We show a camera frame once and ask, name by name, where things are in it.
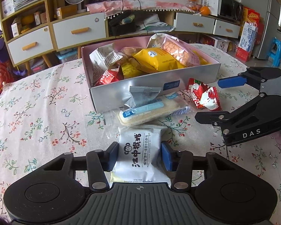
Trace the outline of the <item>red white candy pack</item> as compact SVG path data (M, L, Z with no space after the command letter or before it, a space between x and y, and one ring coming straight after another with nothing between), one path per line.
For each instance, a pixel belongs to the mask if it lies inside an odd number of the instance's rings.
M189 79L188 84L188 90L190 91L191 99L196 108L206 108L210 111L222 110L216 87L210 87L207 84L193 78Z

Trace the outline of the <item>yellow ridged snack pack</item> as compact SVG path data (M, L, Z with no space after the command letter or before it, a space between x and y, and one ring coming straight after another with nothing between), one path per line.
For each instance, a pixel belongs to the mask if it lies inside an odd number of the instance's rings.
M196 52L196 51L194 51L194 50L193 50L192 52L198 56L201 65L209 65L209 64L210 64L210 63L209 63L207 60L205 60L201 55L199 55L198 52Z

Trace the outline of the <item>white monkey biscuit pack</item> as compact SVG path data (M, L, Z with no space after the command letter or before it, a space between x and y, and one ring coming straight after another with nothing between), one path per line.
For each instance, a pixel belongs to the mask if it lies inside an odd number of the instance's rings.
M119 136L118 159L110 183L170 184L161 165L161 137L167 130L162 125L139 125L124 129Z

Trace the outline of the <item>clear blue bread pack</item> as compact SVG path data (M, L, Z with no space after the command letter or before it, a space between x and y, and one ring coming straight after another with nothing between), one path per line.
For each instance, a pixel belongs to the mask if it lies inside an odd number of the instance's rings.
M126 110L111 110L103 114L106 136L111 139L125 130L166 116L184 115L193 107L177 92L162 95L151 102Z

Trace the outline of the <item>pink wafer pack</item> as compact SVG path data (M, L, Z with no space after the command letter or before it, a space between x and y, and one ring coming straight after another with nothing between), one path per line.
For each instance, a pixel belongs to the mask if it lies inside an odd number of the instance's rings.
M191 50L185 48L176 39L165 37L161 48L173 56L183 66L193 67L200 65L199 57Z

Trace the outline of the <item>small silver blue pack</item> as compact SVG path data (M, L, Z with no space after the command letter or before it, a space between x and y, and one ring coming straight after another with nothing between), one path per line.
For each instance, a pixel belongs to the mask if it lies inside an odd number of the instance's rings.
M128 108L136 108L148 104L154 100L162 88L147 86L131 86L129 89L130 98L124 104Z

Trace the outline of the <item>yellow small snack pack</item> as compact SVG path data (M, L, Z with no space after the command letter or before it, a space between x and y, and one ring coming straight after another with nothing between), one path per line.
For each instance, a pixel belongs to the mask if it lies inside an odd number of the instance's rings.
M157 72L164 72L176 69L184 69L186 66L182 65L171 54L161 48L146 48L133 55L142 66L150 66Z

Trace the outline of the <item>small red snack pack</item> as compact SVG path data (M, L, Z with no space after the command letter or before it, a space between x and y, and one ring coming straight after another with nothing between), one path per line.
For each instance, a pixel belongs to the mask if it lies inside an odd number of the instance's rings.
M124 75L120 67L116 69L110 69L110 70L106 70L103 73L101 78L96 82L95 86L106 85L113 82L121 81L123 79L124 79Z

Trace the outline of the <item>white text snack pack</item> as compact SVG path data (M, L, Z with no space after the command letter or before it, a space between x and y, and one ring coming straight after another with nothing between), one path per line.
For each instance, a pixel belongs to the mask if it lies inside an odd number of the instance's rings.
M156 33L152 35L148 41L147 48L161 48L166 36L167 34L165 33Z

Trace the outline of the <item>brown cracker clear pack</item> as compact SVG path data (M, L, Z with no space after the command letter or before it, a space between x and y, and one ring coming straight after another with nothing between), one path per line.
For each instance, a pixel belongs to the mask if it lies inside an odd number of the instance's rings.
M143 48L141 47L123 47L120 52L128 57L132 57L134 54L140 52Z

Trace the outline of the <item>yellow waffle snack pack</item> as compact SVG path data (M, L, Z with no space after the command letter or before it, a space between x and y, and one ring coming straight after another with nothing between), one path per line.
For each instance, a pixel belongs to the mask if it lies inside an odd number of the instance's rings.
M118 64L122 69L124 79L143 76L155 72L155 69L153 69L150 65L140 63L134 57L121 59L118 61Z

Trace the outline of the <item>blue plastic stool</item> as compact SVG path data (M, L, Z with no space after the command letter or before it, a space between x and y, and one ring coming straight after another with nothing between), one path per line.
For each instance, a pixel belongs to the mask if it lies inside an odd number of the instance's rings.
M271 40L268 57L273 60L272 67L278 68L281 65L281 41L276 37Z

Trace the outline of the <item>black microwave oven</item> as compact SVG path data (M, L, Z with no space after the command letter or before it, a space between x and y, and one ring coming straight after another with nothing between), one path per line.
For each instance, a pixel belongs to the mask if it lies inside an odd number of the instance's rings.
M234 22L241 22L244 5L236 0L219 0L218 16Z

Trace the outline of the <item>orange fruit lower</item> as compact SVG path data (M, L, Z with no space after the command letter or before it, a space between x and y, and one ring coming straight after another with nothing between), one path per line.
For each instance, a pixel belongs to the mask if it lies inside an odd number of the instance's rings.
M209 6L201 6L200 8L200 14L201 15L210 15L211 11L209 9Z

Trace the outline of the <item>wooden shelf drawer cabinet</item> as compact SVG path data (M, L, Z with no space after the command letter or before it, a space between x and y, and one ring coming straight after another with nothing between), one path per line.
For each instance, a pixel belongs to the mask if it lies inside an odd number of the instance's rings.
M52 67L48 54L104 40L108 37L108 24L103 13L84 12L62 19L56 19L54 0L35 1L8 16L3 15L0 0L0 22L5 44L13 66L25 64L29 60L42 57L48 67ZM11 24L15 18L44 9L47 22L17 36L12 35Z

